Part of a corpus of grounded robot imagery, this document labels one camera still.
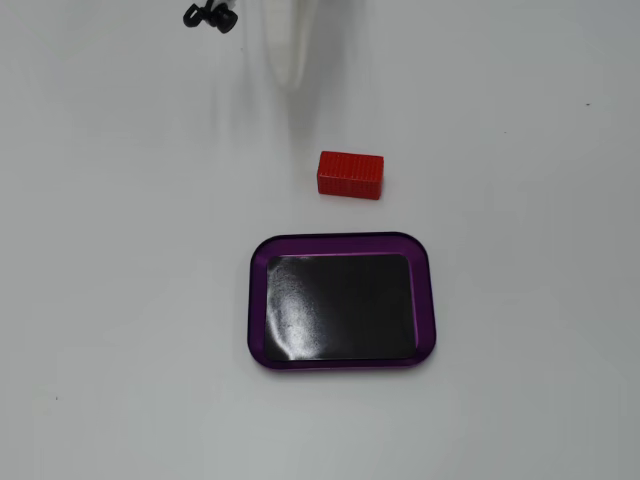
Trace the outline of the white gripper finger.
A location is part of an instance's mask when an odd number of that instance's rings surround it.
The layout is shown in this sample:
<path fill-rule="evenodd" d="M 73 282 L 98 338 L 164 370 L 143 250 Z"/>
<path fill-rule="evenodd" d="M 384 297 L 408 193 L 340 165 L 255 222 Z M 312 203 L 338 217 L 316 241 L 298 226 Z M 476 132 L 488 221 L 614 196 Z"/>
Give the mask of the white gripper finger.
<path fill-rule="evenodd" d="M 265 41 L 276 81 L 296 89 L 303 78 L 314 23 L 314 0 L 263 2 Z"/>

